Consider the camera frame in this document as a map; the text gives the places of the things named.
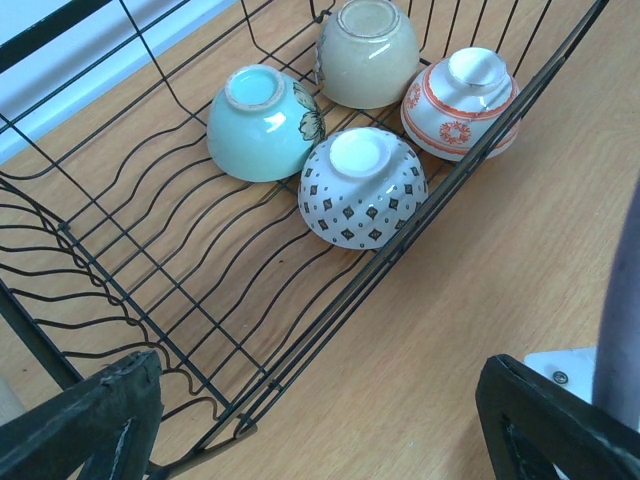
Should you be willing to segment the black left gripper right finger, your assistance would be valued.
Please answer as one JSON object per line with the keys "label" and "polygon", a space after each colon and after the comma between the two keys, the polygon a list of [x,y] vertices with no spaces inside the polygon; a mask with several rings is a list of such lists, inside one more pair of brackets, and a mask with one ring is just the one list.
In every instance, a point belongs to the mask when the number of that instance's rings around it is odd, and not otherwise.
{"label": "black left gripper right finger", "polygon": [[487,359],[477,411],[497,479],[639,477],[639,434],[506,354]]}

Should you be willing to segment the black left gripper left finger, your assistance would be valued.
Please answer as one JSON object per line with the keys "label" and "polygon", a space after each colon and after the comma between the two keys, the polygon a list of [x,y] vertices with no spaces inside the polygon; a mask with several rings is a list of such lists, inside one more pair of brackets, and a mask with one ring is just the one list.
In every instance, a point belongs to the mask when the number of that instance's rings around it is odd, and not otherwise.
{"label": "black left gripper left finger", "polygon": [[141,479],[162,417],[159,356],[131,353],[1,427],[3,479]]}

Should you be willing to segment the white bowl dark diamond pattern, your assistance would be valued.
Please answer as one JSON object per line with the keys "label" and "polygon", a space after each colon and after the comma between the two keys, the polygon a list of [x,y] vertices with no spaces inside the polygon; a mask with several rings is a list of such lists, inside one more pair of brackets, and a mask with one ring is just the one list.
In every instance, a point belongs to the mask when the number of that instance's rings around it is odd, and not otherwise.
{"label": "white bowl dark diamond pattern", "polygon": [[427,200],[418,155],[397,135],[357,127],[318,144],[301,171],[298,206],[311,231],[345,249],[384,246]]}

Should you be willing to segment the white bowl orange pattern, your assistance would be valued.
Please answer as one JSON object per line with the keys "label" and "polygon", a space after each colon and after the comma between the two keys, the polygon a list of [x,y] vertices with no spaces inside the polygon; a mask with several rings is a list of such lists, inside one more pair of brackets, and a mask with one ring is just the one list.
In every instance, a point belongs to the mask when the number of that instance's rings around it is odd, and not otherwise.
{"label": "white bowl orange pattern", "polygon": [[467,47],[415,77],[402,100],[400,119],[415,145],[459,162],[519,93],[498,53]]}

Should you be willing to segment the mint green bowl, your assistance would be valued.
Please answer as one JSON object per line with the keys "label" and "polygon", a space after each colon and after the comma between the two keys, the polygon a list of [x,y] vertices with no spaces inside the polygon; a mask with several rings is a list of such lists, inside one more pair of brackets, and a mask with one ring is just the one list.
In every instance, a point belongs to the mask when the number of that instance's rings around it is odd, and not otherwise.
{"label": "mint green bowl", "polygon": [[233,72],[210,104],[207,147],[226,174],[273,182],[300,172],[324,140],[313,95],[293,77],[264,64]]}

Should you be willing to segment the cream white bowl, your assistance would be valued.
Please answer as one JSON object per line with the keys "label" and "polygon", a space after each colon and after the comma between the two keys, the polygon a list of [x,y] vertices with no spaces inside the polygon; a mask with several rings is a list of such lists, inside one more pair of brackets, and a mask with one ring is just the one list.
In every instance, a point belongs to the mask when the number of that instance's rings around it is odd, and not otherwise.
{"label": "cream white bowl", "polygon": [[316,42],[314,74],[329,100],[369,110],[402,99],[419,65],[408,16],[391,1],[348,1]]}

